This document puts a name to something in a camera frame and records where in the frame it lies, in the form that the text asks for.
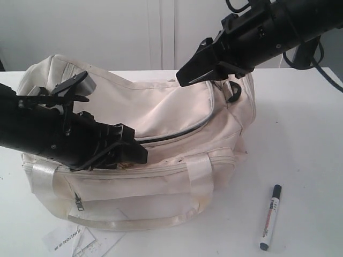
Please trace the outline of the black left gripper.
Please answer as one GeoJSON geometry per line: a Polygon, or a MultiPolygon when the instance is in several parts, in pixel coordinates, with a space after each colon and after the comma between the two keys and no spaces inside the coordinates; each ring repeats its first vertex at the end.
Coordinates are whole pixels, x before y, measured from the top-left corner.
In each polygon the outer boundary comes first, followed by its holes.
{"type": "Polygon", "coordinates": [[[134,129],[96,122],[88,112],[71,114],[68,122],[61,137],[61,163],[67,167],[126,169],[147,163],[148,151],[135,143],[134,129]]]}

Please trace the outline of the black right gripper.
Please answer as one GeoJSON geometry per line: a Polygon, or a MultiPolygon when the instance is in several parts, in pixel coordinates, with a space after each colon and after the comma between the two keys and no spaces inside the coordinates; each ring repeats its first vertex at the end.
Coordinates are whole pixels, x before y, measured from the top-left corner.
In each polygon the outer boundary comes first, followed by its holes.
{"type": "Polygon", "coordinates": [[[201,42],[195,54],[176,73],[181,86],[204,81],[220,81],[229,74],[242,78],[267,61],[267,39],[270,32],[265,22],[268,8],[254,7],[246,14],[230,14],[222,20],[223,29],[214,42],[201,42]]]}

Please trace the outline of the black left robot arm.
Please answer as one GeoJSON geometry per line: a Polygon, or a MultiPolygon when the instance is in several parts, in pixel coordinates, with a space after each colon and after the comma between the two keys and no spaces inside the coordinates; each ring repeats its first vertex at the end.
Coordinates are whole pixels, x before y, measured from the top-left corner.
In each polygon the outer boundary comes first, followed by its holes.
{"type": "Polygon", "coordinates": [[[1,146],[61,163],[72,170],[114,169],[119,163],[145,164],[148,151],[134,129],[96,122],[88,112],[64,116],[55,108],[21,108],[21,96],[1,85],[1,146]]]}

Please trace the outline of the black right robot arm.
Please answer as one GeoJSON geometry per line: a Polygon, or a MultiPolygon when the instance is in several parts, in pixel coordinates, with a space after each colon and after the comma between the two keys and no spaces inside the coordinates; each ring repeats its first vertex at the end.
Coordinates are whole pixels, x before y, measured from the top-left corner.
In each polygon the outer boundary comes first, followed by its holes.
{"type": "Polygon", "coordinates": [[[177,72],[179,84],[241,79],[263,62],[342,26],[342,1],[255,1],[221,21],[177,72]]]}

